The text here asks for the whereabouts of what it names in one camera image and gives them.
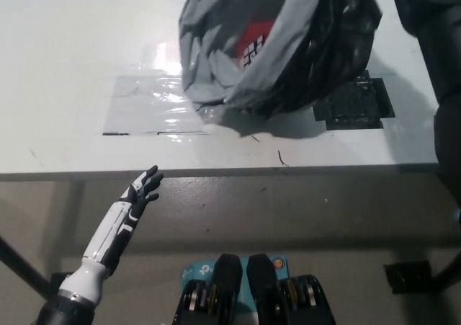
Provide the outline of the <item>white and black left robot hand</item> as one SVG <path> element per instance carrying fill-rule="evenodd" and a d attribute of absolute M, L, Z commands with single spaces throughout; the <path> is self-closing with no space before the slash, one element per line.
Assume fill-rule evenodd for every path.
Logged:
<path fill-rule="evenodd" d="M 59 296 L 98 306 L 104 281 L 117 269 L 148 203 L 159 198 L 156 190 L 163 178 L 152 166 L 111 205 L 84 251 L 81 266 L 61 283 Z"/>

